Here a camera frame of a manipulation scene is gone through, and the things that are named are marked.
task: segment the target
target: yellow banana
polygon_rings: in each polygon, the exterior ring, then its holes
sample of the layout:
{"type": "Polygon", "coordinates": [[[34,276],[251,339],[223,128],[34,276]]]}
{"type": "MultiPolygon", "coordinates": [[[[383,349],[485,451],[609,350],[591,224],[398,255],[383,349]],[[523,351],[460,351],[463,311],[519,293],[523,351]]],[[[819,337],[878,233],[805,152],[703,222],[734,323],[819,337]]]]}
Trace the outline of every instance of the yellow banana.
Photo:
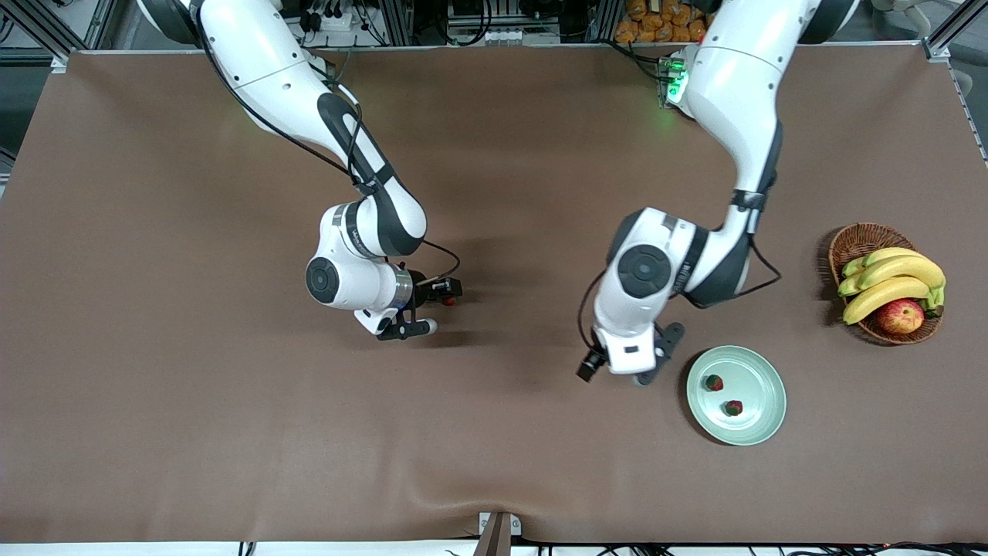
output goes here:
{"type": "Polygon", "coordinates": [[[899,276],[864,290],[844,309],[844,322],[854,324],[874,310],[897,299],[927,299],[930,287],[912,276],[899,276]]]}
{"type": "Polygon", "coordinates": [[[858,257],[848,264],[844,265],[845,277],[854,276],[865,270],[869,265],[872,265],[879,260],[886,259],[889,257],[899,256],[899,255],[913,255],[922,257],[921,253],[918,253],[912,249],[906,249],[904,247],[885,247],[884,249],[879,249],[863,257],[858,257]]]}
{"type": "Polygon", "coordinates": [[[837,287],[837,295],[842,298],[846,298],[848,296],[861,293],[862,291],[858,289],[858,278],[860,276],[861,274],[854,274],[848,278],[845,278],[844,281],[841,282],[841,285],[837,287]]]}
{"type": "Polygon", "coordinates": [[[886,258],[889,258],[889,257],[898,256],[898,255],[913,255],[913,256],[918,256],[918,257],[926,258],[925,256],[923,256],[922,253],[919,253],[919,252],[914,251],[912,249],[907,249],[905,247],[885,247],[884,249],[879,249],[877,251],[873,251],[868,256],[866,256],[864,258],[864,264],[863,264],[863,266],[865,268],[868,268],[869,266],[871,266],[872,264],[878,262],[881,259],[886,259],[886,258]]]}
{"type": "Polygon", "coordinates": [[[926,257],[895,255],[866,266],[859,275],[858,288],[867,290],[895,276],[919,278],[931,289],[939,288],[947,280],[943,270],[926,257]]]}

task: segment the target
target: round plate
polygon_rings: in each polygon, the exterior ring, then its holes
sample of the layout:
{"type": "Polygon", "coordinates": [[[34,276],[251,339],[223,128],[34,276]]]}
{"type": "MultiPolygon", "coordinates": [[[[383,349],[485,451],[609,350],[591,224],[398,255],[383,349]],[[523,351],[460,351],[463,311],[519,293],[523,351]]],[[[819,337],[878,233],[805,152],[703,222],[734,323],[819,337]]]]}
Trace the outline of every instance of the round plate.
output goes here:
{"type": "Polygon", "coordinates": [[[765,357],[737,345],[721,345],[704,353],[690,369],[686,397],[697,422],[714,438],[750,446],[772,437],[785,417],[785,387],[776,368],[765,357]],[[704,384],[709,375],[724,381],[720,392],[704,384]],[[724,404],[739,400],[744,409],[731,417],[724,404]]]}

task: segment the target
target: brown wicker basket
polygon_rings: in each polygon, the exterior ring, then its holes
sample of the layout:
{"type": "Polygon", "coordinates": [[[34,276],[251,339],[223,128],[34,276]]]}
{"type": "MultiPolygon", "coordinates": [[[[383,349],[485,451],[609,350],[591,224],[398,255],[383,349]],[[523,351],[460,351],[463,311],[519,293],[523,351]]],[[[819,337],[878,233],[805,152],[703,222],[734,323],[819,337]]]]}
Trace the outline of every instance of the brown wicker basket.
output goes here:
{"type": "MultiPolygon", "coordinates": [[[[830,249],[827,253],[830,259],[830,271],[834,274],[835,283],[841,283],[843,279],[841,272],[844,270],[844,265],[858,257],[863,257],[885,247],[905,247],[907,249],[918,250],[913,245],[913,242],[907,239],[905,235],[881,224],[858,223],[837,232],[837,235],[830,242],[830,249]]],[[[847,298],[845,298],[845,306],[848,303],[847,298]]],[[[874,315],[868,315],[858,325],[868,335],[882,342],[902,345],[919,343],[929,338],[940,329],[943,320],[943,316],[927,318],[922,326],[908,334],[889,334],[882,331],[878,327],[874,315]]]]}

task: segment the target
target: robotic arm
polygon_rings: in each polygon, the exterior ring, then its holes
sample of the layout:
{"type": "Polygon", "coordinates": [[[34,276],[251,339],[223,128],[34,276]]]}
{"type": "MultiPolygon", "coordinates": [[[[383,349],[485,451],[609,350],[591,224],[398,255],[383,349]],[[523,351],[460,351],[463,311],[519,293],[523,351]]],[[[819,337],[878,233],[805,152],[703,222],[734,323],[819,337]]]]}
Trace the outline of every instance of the robotic arm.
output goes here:
{"type": "MultiPolygon", "coordinates": [[[[706,4],[705,11],[712,11],[719,2],[706,4]]],[[[737,182],[716,230],[652,208],[620,224],[594,302],[596,341],[582,378],[589,380],[608,363],[612,373],[650,383],[683,332],[679,324],[665,331],[655,324],[671,296],[680,294],[701,308],[738,296],[776,181],[782,75],[797,43],[826,41],[857,5],[858,0],[725,0],[702,43],[666,63],[672,81],[665,101],[724,146],[737,166],[737,182]]]]}
{"type": "Polygon", "coordinates": [[[416,320],[426,301],[461,295],[453,278],[426,280],[385,260],[410,255],[424,241],[426,216],[367,128],[356,97],[320,79],[278,13],[279,0],[138,0],[145,16],[172,40],[201,44],[210,62],[262,129],[307,148],[322,145],[342,162],[363,198],[327,210],[305,281],[320,303],[353,311],[379,339],[436,330],[416,320]],[[411,322],[404,320],[410,311],[411,322]]]}

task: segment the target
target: red apple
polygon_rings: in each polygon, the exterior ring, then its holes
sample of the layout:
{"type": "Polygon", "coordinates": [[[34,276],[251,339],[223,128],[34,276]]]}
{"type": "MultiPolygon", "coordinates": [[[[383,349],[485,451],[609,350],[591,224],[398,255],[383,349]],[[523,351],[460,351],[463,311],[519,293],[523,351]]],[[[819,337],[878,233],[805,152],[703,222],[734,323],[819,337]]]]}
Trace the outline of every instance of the red apple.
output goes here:
{"type": "Polygon", "coordinates": [[[911,299],[886,303],[874,316],[878,326],[890,334],[908,334],[922,326],[926,319],[923,308],[911,299]]]}

